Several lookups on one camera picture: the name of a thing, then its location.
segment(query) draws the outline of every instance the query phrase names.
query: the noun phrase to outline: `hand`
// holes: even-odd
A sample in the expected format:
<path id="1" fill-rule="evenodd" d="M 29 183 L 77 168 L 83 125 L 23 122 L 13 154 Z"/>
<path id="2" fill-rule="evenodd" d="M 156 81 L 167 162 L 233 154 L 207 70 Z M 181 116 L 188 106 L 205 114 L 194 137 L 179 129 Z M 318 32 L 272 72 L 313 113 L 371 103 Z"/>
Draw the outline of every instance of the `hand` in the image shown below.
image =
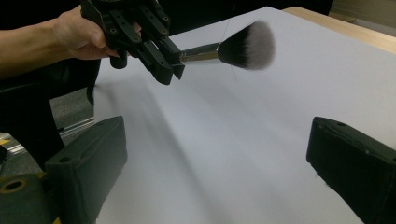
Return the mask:
<path id="1" fill-rule="evenodd" d="M 116 51 L 106 46 L 105 34 L 93 21 L 81 17 L 81 6 L 63 13 L 53 27 L 59 43 L 67 48 L 71 58 L 81 60 L 118 57 Z"/>

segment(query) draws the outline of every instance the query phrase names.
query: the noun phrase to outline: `floor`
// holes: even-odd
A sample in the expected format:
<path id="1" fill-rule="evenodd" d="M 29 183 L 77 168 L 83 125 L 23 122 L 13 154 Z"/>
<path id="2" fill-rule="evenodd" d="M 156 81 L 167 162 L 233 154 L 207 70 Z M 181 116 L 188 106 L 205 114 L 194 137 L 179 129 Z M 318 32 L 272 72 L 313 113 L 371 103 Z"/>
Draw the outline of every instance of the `floor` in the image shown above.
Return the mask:
<path id="1" fill-rule="evenodd" d="M 348 22 L 396 36 L 396 28 L 350 18 Z M 66 145 L 83 133 L 86 127 L 93 124 L 93 107 L 86 98 L 85 89 L 53 99 L 51 108 L 57 127 L 62 129 L 61 136 Z M 7 155 L 3 160 L 0 150 L 0 176 L 41 172 L 30 155 L 8 134 L 0 133 L 0 146 L 7 150 Z"/>

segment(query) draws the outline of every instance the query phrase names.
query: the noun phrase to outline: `brush handle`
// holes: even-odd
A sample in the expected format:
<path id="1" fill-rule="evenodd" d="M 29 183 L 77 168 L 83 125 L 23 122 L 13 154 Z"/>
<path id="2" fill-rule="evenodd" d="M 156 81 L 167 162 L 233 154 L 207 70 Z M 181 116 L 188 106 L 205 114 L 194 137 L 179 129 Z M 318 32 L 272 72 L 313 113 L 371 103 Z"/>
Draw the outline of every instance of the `brush handle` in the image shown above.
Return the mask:
<path id="1" fill-rule="evenodd" d="M 179 59 L 182 64 L 218 62 L 218 47 L 220 43 L 181 51 Z"/>

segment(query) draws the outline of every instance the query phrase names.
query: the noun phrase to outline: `brush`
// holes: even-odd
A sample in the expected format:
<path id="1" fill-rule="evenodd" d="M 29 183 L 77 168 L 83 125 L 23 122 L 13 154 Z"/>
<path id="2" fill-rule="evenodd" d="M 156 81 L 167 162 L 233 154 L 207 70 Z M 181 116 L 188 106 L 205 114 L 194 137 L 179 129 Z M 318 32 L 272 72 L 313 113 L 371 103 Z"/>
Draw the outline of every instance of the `brush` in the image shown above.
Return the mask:
<path id="1" fill-rule="evenodd" d="M 179 59 L 184 65 L 221 61 L 247 70 L 260 70 L 274 58 L 274 42 L 268 24 L 254 21 L 222 42 L 182 50 Z"/>

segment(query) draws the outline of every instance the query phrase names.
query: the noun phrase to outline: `person's arm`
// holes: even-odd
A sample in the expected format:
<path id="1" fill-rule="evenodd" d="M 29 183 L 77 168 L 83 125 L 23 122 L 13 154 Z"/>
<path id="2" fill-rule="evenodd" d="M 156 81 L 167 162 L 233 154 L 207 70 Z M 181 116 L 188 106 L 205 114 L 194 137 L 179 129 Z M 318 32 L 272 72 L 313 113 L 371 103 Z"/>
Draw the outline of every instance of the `person's arm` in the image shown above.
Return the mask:
<path id="1" fill-rule="evenodd" d="M 93 60 L 117 56 L 106 46 L 102 29 L 83 19 L 80 7 L 59 18 L 0 31 L 0 80 L 64 59 Z"/>

